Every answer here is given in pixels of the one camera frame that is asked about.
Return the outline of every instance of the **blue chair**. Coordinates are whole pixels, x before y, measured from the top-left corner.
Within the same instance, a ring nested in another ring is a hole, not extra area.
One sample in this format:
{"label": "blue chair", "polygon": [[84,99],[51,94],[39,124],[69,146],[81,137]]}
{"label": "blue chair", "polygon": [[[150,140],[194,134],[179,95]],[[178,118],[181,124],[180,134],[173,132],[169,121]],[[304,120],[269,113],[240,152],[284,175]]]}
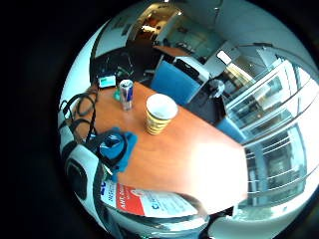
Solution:
{"label": "blue chair", "polygon": [[161,61],[152,79],[151,88],[185,106],[198,93],[200,84],[167,61]]}
{"label": "blue chair", "polygon": [[214,124],[223,133],[227,134],[229,137],[234,139],[239,143],[243,143],[246,140],[245,134],[240,130],[240,128],[231,120],[225,110],[224,102],[222,97],[214,99],[216,106],[218,108],[219,119]]}
{"label": "blue chair", "polygon": [[245,134],[242,133],[239,127],[228,116],[224,116],[216,124],[216,127],[239,143],[246,140]]}

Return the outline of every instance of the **aluminum can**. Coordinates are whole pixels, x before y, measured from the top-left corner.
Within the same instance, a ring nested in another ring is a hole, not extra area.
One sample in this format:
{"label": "aluminum can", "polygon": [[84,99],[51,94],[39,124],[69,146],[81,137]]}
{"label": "aluminum can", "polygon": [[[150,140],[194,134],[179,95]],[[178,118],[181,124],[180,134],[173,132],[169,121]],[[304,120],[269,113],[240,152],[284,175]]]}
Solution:
{"label": "aluminum can", "polygon": [[123,110],[128,111],[132,108],[133,101],[133,81],[122,80],[119,84],[120,87],[120,100]]}

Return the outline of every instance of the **office room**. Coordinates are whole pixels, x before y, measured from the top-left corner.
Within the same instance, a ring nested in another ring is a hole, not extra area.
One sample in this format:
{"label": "office room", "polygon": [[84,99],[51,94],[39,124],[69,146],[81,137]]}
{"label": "office room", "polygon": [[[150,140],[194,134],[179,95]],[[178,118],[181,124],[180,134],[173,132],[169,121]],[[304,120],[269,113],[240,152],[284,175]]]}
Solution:
{"label": "office room", "polygon": [[[284,229],[295,225],[316,191],[315,125],[307,125],[318,118],[318,68],[313,52],[289,29],[291,25],[265,9],[240,0],[134,1],[110,16],[99,13],[98,24],[92,24],[64,67],[55,101],[59,105],[76,94],[96,94],[96,133],[122,130],[117,135],[126,139],[127,157],[118,167],[104,167],[113,175],[104,178],[104,186],[119,193],[128,189],[134,192],[132,198],[141,200],[147,195],[174,198],[185,207],[175,212],[174,220],[169,210],[157,217],[152,214],[155,206],[147,210],[143,202],[144,215],[109,202],[100,214],[81,200],[81,192],[72,194],[70,183],[63,191],[70,190],[66,201],[78,219],[69,227],[51,218],[55,230],[63,228],[55,238],[63,238],[64,232],[102,238],[109,235],[105,230],[115,238],[169,238],[169,233],[180,238],[280,238],[281,231],[288,233]],[[110,86],[101,85],[105,79],[112,81]],[[128,111],[121,108],[123,80],[134,85]],[[159,135],[151,134],[145,122],[147,97],[155,93],[169,96],[177,108]],[[81,137],[88,125],[79,126]],[[60,135],[58,147],[68,141]],[[59,150],[64,148],[57,149],[56,157],[61,156]],[[80,159],[69,162],[57,170],[71,165],[88,169]],[[68,208],[64,205],[63,211],[72,220]],[[34,210],[46,217],[52,211]],[[65,221],[61,213],[59,218]],[[77,221],[83,234],[73,231]],[[39,230],[52,233],[51,228]]]}

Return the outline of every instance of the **desk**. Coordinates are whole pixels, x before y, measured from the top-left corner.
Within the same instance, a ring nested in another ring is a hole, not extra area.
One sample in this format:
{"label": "desk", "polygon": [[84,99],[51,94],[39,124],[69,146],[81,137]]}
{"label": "desk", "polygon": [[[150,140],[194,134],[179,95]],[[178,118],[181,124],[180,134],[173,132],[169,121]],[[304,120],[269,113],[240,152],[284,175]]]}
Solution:
{"label": "desk", "polygon": [[158,46],[158,45],[154,45],[153,46],[154,49],[157,49],[161,52],[160,58],[159,58],[159,62],[158,65],[156,67],[156,70],[158,69],[160,62],[162,61],[164,55],[169,55],[170,57],[186,57],[189,56],[189,53],[183,51],[180,48],[173,48],[173,47],[167,47],[167,46]]}
{"label": "desk", "polygon": [[[124,112],[113,99],[114,90],[99,91],[96,129],[103,132],[118,126],[138,136],[119,183],[188,194],[201,201],[209,214],[246,198],[247,165],[240,144],[182,107],[161,134],[150,135],[146,101],[155,92],[135,82],[133,108]],[[81,135],[86,135],[86,127],[79,126]]]}

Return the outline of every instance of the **paper cup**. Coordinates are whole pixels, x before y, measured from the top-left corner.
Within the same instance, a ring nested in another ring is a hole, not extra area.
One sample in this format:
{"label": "paper cup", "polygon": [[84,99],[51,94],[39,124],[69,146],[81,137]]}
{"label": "paper cup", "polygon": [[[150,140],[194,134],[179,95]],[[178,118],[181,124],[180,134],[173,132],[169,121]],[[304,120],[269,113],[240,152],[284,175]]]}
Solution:
{"label": "paper cup", "polygon": [[178,112],[176,102],[163,94],[154,94],[147,100],[147,131],[159,134]]}

